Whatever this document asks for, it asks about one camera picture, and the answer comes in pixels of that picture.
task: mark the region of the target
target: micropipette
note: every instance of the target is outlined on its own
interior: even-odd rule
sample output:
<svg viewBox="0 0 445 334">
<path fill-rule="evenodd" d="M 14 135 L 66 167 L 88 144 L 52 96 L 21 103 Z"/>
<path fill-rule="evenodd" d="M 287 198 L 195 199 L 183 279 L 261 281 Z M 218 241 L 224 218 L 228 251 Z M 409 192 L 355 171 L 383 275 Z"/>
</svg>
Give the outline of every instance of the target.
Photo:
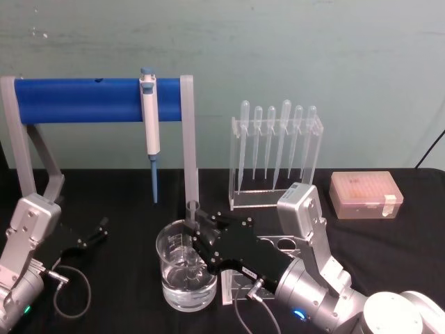
<svg viewBox="0 0 445 334">
<path fill-rule="evenodd" d="M 156 159 L 161 150 L 159 144 L 159 114 L 156 76 L 150 67 L 140 69 L 140 101 L 145 125 L 147 153 L 152 167 L 153 202 L 158 202 L 158 175 Z"/>
</svg>

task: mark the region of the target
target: blue bar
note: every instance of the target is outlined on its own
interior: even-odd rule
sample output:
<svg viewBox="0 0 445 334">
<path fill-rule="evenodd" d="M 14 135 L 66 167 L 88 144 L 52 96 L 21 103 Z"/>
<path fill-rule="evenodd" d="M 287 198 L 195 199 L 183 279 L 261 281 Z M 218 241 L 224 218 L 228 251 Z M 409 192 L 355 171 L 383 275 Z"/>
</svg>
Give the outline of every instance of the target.
<svg viewBox="0 0 445 334">
<path fill-rule="evenodd" d="M 157 79 L 159 121 L 181 121 L 179 79 Z M 138 79 L 16 79 L 23 124 L 142 122 Z"/>
</svg>

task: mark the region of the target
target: gray cable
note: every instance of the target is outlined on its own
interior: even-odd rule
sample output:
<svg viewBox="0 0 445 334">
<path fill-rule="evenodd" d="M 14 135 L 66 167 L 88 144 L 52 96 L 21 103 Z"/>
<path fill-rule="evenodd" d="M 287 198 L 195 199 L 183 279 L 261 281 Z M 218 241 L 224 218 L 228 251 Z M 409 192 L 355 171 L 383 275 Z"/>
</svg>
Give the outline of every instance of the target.
<svg viewBox="0 0 445 334">
<path fill-rule="evenodd" d="M 241 325 L 243 325 L 245 331 L 248 332 L 249 334 L 253 334 L 252 331 L 249 329 L 248 325 L 246 325 L 245 322 L 243 321 L 243 319 L 241 318 L 241 315 L 239 314 L 239 311 L 238 311 L 238 295 L 239 295 L 239 292 L 241 291 L 241 289 L 243 289 L 244 286 L 245 285 L 240 285 L 239 288 L 236 291 L 236 294 L 235 294 L 235 304 L 234 304 L 234 306 L 235 306 L 235 313 L 236 313 L 236 316 L 238 317 L 239 322 L 241 322 Z"/>
<path fill-rule="evenodd" d="M 236 313 L 236 316 L 238 317 L 238 320 L 241 322 L 241 325 L 243 325 L 245 331 L 248 332 L 249 334 L 253 334 L 252 331 L 250 330 L 250 328 L 248 327 L 248 325 L 246 325 L 245 322 L 243 321 L 243 319 L 241 318 L 241 315 L 239 314 L 239 310 L 238 310 L 238 295 L 239 295 L 239 292 L 241 291 L 241 289 L 243 289 L 244 287 L 245 287 L 245 285 L 240 285 L 240 287 L 236 291 L 235 303 L 234 303 L 235 313 Z M 275 325 L 275 328 L 277 329 L 277 333 L 281 334 L 280 325 L 278 324 L 278 321 L 274 317 L 274 315 L 273 315 L 272 311 L 270 310 L 270 308 L 263 301 L 259 302 L 259 303 L 261 305 L 263 305 L 263 307 L 266 309 L 267 313 L 269 314 L 269 317 L 272 319 L 273 324 Z"/>
<path fill-rule="evenodd" d="M 83 309 L 83 311 L 80 312 L 80 313 L 77 314 L 77 315 L 67 315 L 66 313 L 62 312 L 62 311 L 60 310 L 60 308 L 57 306 L 57 297 L 58 297 L 58 293 L 59 293 L 59 291 L 60 291 L 61 289 L 58 288 L 58 289 L 56 290 L 56 293 L 54 294 L 54 297 L 53 297 L 54 308 L 56 309 L 56 312 L 57 312 L 60 316 L 66 318 L 66 319 L 71 319 L 71 320 L 73 320 L 73 319 L 78 319 L 78 318 L 82 317 L 82 316 L 88 311 L 88 309 L 90 308 L 90 304 L 91 304 L 91 286 L 90 286 L 90 282 L 88 282 L 88 279 L 86 278 L 85 274 L 84 274 L 83 272 L 81 272 L 80 270 L 78 270 L 77 268 L 70 267 L 70 266 L 63 266 L 63 265 L 57 265 L 57 266 L 58 266 L 59 268 L 68 269 L 68 270 L 77 272 L 77 273 L 83 278 L 83 280 L 84 280 L 85 283 L 86 283 L 86 289 L 88 290 L 88 299 L 87 299 L 86 306 L 85 306 L 85 308 Z"/>
</svg>

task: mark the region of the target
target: water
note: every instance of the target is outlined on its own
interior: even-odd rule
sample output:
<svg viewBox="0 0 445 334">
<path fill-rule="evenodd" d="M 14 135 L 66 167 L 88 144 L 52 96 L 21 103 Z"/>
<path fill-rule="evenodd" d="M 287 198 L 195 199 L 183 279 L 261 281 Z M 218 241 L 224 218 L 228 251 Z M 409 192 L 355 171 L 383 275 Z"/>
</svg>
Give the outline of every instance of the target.
<svg viewBox="0 0 445 334">
<path fill-rule="evenodd" d="M 180 246 L 170 252 L 169 263 L 162 263 L 162 288 L 165 300 L 176 310 L 202 310 L 216 294 L 216 276 L 195 250 Z"/>
</svg>

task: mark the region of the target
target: blue led light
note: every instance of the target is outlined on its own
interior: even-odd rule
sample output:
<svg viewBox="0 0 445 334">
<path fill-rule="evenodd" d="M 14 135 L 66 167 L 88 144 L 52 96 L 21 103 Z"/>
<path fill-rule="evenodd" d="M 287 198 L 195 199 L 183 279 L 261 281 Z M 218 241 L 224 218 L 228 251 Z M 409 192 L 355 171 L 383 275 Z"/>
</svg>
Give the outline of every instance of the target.
<svg viewBox="0 0 445 334">
<path fill-rule="evenodd" d="M 293 313 L 294 313 L 294 315 L 299 317 L 300 320 L 302 320 L 302 321 L 306 320 L 306 315 L 305 315 L 305 313 L 302 310 L 294 310 Z"/>
</svg>

